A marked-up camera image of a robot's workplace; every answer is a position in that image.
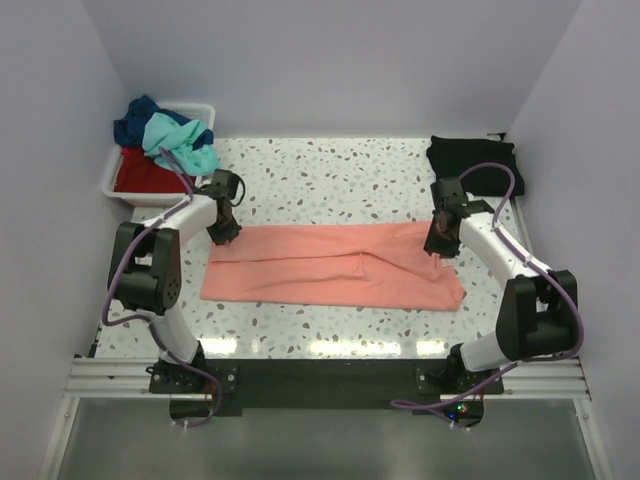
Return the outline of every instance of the white wall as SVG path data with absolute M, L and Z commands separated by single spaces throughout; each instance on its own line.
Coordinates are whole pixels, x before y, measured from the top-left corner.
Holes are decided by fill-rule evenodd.
M 83 0 L 127 88 L 216 132 L 505 131 L 580 0 Z
M 640 3 L 584 0 L 510 130 L 536 253 L 578 278 L 618 478 L 640 469 Z
M 37 475 L 124 213 L 98 190 L 128 96 L 77 0 L 0 15 L 0 478 Z

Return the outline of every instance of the gray floor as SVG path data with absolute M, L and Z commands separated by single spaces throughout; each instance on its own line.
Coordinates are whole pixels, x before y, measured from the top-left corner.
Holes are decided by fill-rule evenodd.
M 494 401 L 471 434 L 399 411 L 253 410 L 182 431 L 164 400 L 83 400 L 61 479 L 592 479 L 570 401 Z

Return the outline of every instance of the laundry basket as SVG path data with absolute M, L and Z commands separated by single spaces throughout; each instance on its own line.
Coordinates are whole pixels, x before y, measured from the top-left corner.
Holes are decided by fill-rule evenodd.
M 201 120 L 209 129 L 213 128 L 213 120 L 216 111 L 210 105 L 200 103 L 158 102 L 160 108 L 173 110 L 192 120 Z M 122 147 L 115 145 L 111 150 L 107 161 L 107 167 L 102 177 L 102 192 L 107 197 L 119 198 L 134 207 L 170 207 L 184 198 L 184 193 L 130 193 L 115 192 L 114 187 L 118 178 L 118 172 L 122 166 Z M 202 181 L 201 177 L 195 180 L 196 185 Z

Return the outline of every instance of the folded pink shirt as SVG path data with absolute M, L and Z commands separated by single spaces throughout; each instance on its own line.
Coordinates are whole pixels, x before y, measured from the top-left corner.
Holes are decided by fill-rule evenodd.
M 200 296 L 238 302 L 457 310 L 452 267 L 423 249 L 428 222 L 244 227 L 211 248 Z

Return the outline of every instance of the tabletop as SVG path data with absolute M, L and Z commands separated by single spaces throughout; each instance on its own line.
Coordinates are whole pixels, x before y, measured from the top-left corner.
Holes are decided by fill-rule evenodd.
M 222 168 L 243 177 L 247 193 L 234 209 L 240 225 L 355 225 L 431 220 L 428 138 L 223 138 Z M 498 198 L 485 198 L 496 207 Z M 162 209 L 137 208 L 133 221 Z M 520 239 L 508 204 L 501 221 Z M 206 231 L 182 249 L 179 305 L 207 357 L 440 358 L 450 346 L 492 331 L 502 291 L 466 247 L 447 260 L 466 289 L 456 312 L 366 307 L 234 303 L 200 299 Z M 123 315 L 118 301 L 112 318 Z M 103 328 L 95 356 L 157 356 L 140 321 Z

